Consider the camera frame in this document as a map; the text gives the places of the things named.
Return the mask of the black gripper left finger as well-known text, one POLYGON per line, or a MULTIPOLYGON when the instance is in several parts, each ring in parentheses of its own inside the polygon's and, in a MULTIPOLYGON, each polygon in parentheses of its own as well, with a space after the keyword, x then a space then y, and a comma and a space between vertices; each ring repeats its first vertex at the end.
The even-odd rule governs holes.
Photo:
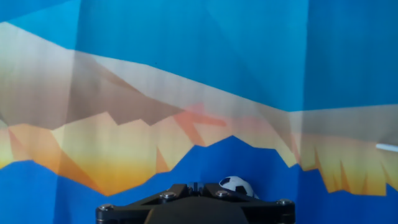
POLYGON ((96 208, 96 224, 144 223, 156 206, 191 196, 197 196, 196 182, 173 184, 165 191, 124 206, 106 203, 96 208))

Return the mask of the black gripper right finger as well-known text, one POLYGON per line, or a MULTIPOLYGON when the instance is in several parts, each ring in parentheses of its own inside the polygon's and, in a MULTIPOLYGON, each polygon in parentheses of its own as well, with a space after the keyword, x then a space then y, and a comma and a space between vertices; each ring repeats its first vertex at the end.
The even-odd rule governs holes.
POLYGON ((208 223, 295 223, 293 201, 265 202, 243 182, 197 183, 197 196, 206 200, 198 212, 209 218, 208 223))

